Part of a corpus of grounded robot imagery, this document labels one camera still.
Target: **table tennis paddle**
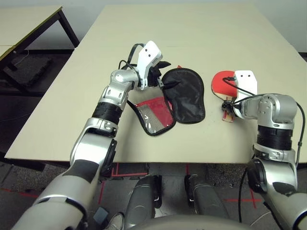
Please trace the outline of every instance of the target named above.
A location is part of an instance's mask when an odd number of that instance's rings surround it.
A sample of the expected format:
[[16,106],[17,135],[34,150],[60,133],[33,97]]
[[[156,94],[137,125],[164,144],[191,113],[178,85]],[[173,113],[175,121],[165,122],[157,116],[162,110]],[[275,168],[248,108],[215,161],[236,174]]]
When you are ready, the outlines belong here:
[[[235,75],[234,71],[221,71],[215,74],[211,81],[211,90],[215,96],[222,99],[223,101],[232,101],[232,99],[237,96],[237,89],[226,84],[223,78],[233,77]],[[222,120],[226,122],[233,122],[234,116],[228,111],[223,111]]]

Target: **table leg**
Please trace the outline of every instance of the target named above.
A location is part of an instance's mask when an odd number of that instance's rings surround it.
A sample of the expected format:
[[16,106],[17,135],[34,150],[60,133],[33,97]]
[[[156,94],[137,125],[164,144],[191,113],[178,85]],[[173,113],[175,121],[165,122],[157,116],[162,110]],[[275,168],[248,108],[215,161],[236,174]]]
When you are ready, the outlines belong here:
[[61,26],[63,27],[63,29],[65,30],[67,36],[69,37],[69,39],[71,40],[72,44],[77,47],[79,42],[79,39],[77,38],[76,34],[74,33],[74,31],[71,28],[71,25],[69,24],[69,22],[67,21],[64,13],[62,10],[60,10],[58,12],[59,14],[59,23],[61,24]]

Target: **table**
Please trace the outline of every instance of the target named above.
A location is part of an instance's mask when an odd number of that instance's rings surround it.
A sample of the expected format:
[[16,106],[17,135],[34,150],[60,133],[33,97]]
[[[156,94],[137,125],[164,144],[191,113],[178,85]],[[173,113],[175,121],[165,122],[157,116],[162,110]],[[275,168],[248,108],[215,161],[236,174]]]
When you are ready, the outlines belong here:
[[[246,163],[256,140],[256,121],[222,121],[220,99],[211,79],[222,70],[250,69],[258,93],[294,97],[307,111],[306,62],[249,3],[108,5],[54,80],[12,144],[7,158],[68,161],[87,118],[91,117],[109,77],[133,44],[153,40],[172,66],[190,68],[204,81],[206,118],[177,123],[150,137],[126,106],[119,122],[115,162]],[[131,92],[130,100],[155,95]],[[301,116],[295,118],[296,148]],[[300,162],[307,161],[302,148]]]
[[0,8],[0,77],[18,91],[0,91],[0,95],[41,97],[45,92],[30,92],[3,69],[16,67],[11,61],[37,39],[53,23],[59,21],[75,47],[79,40],[69,25],[62,6]]

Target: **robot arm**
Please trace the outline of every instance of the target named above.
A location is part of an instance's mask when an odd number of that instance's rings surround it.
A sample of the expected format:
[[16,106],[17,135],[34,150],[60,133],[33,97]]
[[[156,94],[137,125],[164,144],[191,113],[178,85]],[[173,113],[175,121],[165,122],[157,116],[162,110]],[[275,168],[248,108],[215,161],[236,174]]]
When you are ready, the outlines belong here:
[[14,230],[73,230],[86,226],[90,203],[101,171],[113,161],[117,142],[113,139],[128,99],[128,92],[148,87],[147,75],[162,58],[161,51],[149,41],[140,52],[137,70],[112,72],[98,105],[78,137],[70,168],[57,176],[22,215]]
[[280,94],[242,100],[234,109],[243,119],[258,120],[248,184],[262,195],[283,230],[307,226],[307,194],[297,192],[295,151],[291,147],[296,110],[295,100]]

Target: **white wall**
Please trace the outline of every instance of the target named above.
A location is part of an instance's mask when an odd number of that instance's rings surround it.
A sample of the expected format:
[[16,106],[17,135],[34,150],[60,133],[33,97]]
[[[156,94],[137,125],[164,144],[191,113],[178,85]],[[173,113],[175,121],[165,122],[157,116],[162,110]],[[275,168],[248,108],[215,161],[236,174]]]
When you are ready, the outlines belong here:
[[[63,11],[81,40],[107,4],[207,2],[214,0],[0,0],[0,7],[63,5]],[[259,11],[299,52],[307,52],[307,0],[215,0],[252,1]],[[30,48],[73,48],[59,23],[51,26]]]

